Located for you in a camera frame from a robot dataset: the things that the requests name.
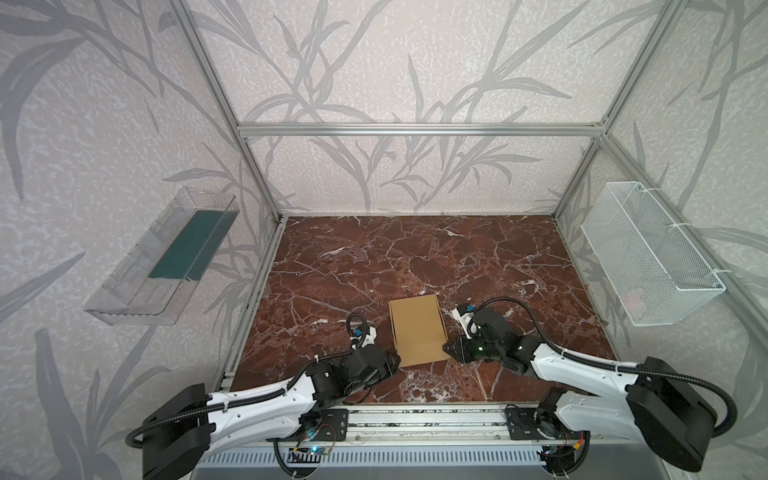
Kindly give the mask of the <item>brown cardboard box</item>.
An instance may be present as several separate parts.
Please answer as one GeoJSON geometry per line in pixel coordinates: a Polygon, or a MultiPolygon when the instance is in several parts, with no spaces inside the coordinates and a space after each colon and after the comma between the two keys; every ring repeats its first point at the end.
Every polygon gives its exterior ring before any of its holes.
{"type": "Polygon", "coordinates": [[[448,338],[435,294],[391,300],[389,312],[401,368],[449,358],[443,351],[448,338]]]}

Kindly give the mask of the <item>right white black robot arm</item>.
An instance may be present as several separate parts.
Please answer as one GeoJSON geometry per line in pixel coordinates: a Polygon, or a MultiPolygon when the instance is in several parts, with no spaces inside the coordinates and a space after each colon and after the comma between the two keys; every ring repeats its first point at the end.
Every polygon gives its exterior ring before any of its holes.
{"type": "Polygon", "coordinates": [[[462,332],[443,350],[456,361],[496,362],[554,383],[534,416],[540,432],[608,434],[644,444],[680,470],[702,469],[717,414],[693,382],[666,362],[609,361],[519,335],[490,306],[461,305],[451,316],[462,332]]]}

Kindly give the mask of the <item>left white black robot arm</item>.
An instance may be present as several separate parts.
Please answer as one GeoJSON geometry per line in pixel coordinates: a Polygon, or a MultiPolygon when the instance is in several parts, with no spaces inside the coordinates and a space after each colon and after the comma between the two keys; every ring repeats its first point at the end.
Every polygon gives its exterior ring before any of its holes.
{"type": "Polygon", "coordinates": [[[400,357],[375,344],[309,361],[293,377],[248,390],[176,394],[126,437],[144,479],[180,479],[221,451],[282,440],[320,424],[321,412],[391,378],[400,357]]]}

